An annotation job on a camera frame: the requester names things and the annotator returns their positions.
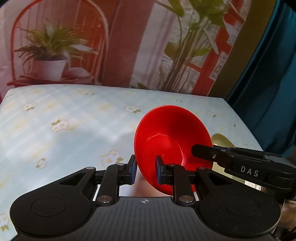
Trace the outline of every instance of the potted plant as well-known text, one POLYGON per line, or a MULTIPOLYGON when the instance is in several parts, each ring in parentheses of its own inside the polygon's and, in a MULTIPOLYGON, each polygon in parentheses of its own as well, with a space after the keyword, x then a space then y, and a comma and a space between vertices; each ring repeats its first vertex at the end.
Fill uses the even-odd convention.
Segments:
POLYGON ((138 83, 131 86, 139 89, 155 89, 176 93, 186 93, 186 89, 194 87, 197 79, 189 67, 192 61, 213 50, 219 55, 215 39, 209 29, 229 27, 224 15, 232 8, 239 16, 231 0, 154 0, 158 5, 168 9, 176 16, 170 40, 164 49, 155 83, 145 86, 138 83))
POLYGON ((15 50, 25 56, 23 64, 32 61, 32 74, 42 80, 59 81, 66 63, 70 59, 82 58, 82 53, 97 54, 86 46, 87 40, 78 38, 80 30, 54 27, 49 21, 43 24, 43 30, 27 30, 30 44, 15 50))

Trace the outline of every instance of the teal curtain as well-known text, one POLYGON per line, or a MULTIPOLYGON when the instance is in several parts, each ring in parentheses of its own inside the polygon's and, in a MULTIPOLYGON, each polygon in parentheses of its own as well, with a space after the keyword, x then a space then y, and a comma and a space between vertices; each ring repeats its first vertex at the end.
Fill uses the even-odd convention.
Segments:
POLYGON ((264 151, 289 157, 296 130, 296 12, 278 0, 248 66, 226 99, 264 151))

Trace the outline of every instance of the light blue tablecloth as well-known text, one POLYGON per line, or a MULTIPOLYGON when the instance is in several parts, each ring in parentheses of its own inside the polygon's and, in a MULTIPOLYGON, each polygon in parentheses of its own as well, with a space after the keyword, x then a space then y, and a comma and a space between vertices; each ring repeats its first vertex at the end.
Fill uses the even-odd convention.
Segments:
MULTIPOLYGON (((9 209, 17 197, 87 166, 127 163, 142 117, 167 104, 193 112, 211 136, 261 150, 219 98, 87 85, 11 89, 0 105, 0 240, 16 235, 9 209)), ((131 195, 134 186, 120 194, 131 195)))

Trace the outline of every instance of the metal screw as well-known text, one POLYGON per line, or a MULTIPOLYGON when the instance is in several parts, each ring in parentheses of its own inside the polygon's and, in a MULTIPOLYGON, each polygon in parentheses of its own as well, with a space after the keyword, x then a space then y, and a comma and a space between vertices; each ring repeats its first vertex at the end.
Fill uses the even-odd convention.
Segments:
POLYGON ((193 197, 191 197, 189 195, 184 195, 184 196, 179 197, 179 200, 184 203, 189 203, 189 202, 193 202, 194 199, 193 199, 193 197))
POLYGON ((109 203, 112 201, 112 198, 108 195, 102 195, 102 196, 99 196, 97 200, 98 202, 101 202, 101 203, 109 203))

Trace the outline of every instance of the wall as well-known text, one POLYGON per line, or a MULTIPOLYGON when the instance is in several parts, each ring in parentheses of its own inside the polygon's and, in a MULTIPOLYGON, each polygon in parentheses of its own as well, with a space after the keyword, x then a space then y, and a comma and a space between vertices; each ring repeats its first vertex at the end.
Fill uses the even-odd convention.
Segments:
POLYGON ((247 66, 269 21, 276 0, 253 0, 247 20, 209 96, 226 98, 247 66))
POLYGON ((210 3, 209 11, 193 11, 189 0, 176 0, 175 10, 167 0, 10 0, 0 11, 0 95, 12 86, 71 83, 206 96, 252 0, 200 1, 210 3), (64 72, 65 62, 60 62, 60 74, 54 78, 44 75, 52 63, 38 68, 33 64, 39 60, 36 56, 25 62, 25 55, 15 51, 30 42, 23 29, 41 30, 45 19, 53 27, 80 29, 77 34, 86 43, 79 47, 92 50, 68 58, 64 72), (73 76, 77 70, 70 68, 79 68, 87 77, 73 76))

